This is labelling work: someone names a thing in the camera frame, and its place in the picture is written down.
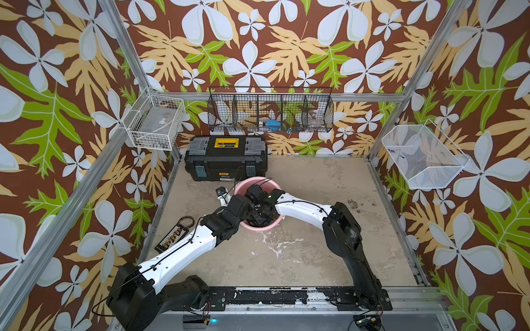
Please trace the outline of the black cloth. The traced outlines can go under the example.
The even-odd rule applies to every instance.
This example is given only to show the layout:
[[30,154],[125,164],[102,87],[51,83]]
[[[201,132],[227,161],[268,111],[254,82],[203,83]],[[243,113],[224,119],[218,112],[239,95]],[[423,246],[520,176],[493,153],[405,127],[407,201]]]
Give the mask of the black cloth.
[[280,215],[275,207],[260,207],[252,210],[248,216],[247,223],[254,228],[264,228],[277,221]]

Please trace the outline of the pink plastic bucket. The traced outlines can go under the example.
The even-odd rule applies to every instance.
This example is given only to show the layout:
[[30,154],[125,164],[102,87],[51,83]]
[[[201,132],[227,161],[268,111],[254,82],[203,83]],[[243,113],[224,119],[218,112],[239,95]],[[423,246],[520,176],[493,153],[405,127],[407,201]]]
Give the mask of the pink plastic bucket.
[[[247,193],[247,190],[254,184],[261,185],[261,189],[267,193],[270,193],[273,189],[281,190],[282,188],[275,182],[273,179],[269,179],[267,177],[251,177],[248,179],[245,179],[244,181],[240,182],[235,187],[235,194],[241,194],[245,195]],[[240,226],[257,233],[260,232],[268,232],[275,227],[279,226],[280,223],[285,219],[284,215],[278,215],[276,216],[273,221],[267,225],[267,226],[251,226],[247,221],[241,222]]]

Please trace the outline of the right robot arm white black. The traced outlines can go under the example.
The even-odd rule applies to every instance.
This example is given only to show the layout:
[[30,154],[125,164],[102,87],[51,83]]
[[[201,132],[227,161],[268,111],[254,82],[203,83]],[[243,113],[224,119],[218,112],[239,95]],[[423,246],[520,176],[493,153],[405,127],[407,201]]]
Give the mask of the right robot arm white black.
[[257,183],[240,194],[251,201],[246,223],[252,228],[265,230],[282,217],[292,217],[323,231],[328,249],[344,260],[351,274],[357,303],[372,310],[385,304],[386,292],[364,253],[360,224],[346,205],[317,204],[277,188],[267,192]]

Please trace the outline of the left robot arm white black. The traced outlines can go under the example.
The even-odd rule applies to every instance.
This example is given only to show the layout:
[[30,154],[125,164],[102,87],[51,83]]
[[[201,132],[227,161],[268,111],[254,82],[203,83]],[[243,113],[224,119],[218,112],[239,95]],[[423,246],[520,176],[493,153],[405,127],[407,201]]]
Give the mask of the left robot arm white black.
[[168,282],[191,262],[213,250],[237,233],[240,223],[251,215],[254,203],[236,194],[227,206],[200,219],[197,227],[182,243],[138,266],[126,263],[119,268],[105,299],[124,330],[144,330],[157,315],[172,308],[203,306],[208,286],[196,276],[180,284]]

